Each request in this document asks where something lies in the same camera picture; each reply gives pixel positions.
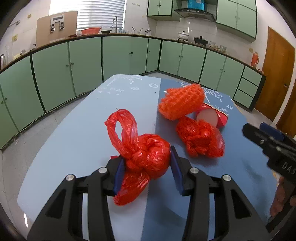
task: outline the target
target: blue table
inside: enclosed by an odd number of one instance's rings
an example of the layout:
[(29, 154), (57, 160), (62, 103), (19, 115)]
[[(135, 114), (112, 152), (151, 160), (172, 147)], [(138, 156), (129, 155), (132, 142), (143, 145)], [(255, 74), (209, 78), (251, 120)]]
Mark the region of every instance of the blue table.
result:
[[(209, 159), (189, 158), (176, 134), (176, 121), (157, 112), (157, 105), (167, 88), (186, 86), (174, 80), (115, 75), (88, 95), (61, 122), (32, 162), (18, 196), (18, 204), (35, 220), (56, 187), (69, 173), (82, 177), (105, 166), (117, 151), (111, 145), (104, 121), (117, 109), (127, 109), (135, 117), (139, 135), (156, 133), (176, 147), (179, 156), (215, 177), (229, 174), (242, 189), (260, 217), (267, 222), (269, 207), (276, 191), (276, 179), (266, 166), (267, 158), (255, 144), (242, 136), (246, 118), (231, 98), (205, 89), (205, 102), (229, 115), (221, 131), (225, 154)], [(123, 207), (108, 198), (111, 224), (116, 241), (179, 241), (183, 235), (189, 197), (177, 192), (170, 168), (132, 203)], [(210, 214), (209, 237), (213, 237), (214, 213)], [(83, 199), (83, 237), (88, 239), (87, 196)]]

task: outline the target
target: red thermos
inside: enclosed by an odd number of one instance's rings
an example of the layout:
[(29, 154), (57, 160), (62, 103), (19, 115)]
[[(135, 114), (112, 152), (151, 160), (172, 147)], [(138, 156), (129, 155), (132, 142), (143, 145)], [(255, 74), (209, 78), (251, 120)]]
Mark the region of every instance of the red thermos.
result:
[(258, 53), (257, 53), (257, 51), (256, 51), (255, 53), (253, 53), (251, 66), (252, 66), (253, 68), (256, 68), (258, 63), (259, 63), (259, 56), (258, 56)]

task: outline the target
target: plastic bag handle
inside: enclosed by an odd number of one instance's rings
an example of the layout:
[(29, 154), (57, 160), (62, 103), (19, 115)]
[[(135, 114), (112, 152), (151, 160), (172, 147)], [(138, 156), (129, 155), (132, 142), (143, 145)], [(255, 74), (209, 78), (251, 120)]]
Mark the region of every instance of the plastic bag handle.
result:
[[(122, 141), (115, 131), (117, 121), (122, 127)], [(135, 153), (138, 149), (138, 128), (133, 115), (128, 110), (120, 109), (112, 113), (104, 123), (112, 145), (121, 156), (130, 158), (131, 153)]]

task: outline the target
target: silver bolt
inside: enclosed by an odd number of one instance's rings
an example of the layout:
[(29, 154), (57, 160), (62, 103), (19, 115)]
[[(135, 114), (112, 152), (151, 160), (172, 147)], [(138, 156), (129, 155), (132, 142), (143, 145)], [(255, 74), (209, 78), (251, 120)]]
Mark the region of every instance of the silver bolt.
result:
[(224, 176), (223, 176), (223, 179), (224, 179), (225, 181), (229, 182), (229, 181), (231, 180), (231, 176), (229, 176), (229, 175), (224, 175)]
[(193, 174), (197, 174), (199, 172), (199, 169), (196, 167), (192, 167), (192, 168), (190, 168), (190, 172)]
[(74, 175), (73, 174), (69, 174), (68, 176), (66, 176), (66, 180), (67, 181), (72, 181), (74, 179)]
[(99, 169), (99, 173), (106, 173), (107, 171), (108, 171), (108, 169), (105, 168), (105, 167), (101, 167), (101, 168)]

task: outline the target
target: white pot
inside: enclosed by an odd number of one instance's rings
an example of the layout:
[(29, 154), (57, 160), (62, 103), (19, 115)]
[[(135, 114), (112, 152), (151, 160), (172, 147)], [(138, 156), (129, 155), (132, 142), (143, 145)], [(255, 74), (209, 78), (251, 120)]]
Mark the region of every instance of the white pot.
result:
[(185, 31), (182, 31), (178, 33), (178, 39), (188, 40), (189, 34), (185, 33)]

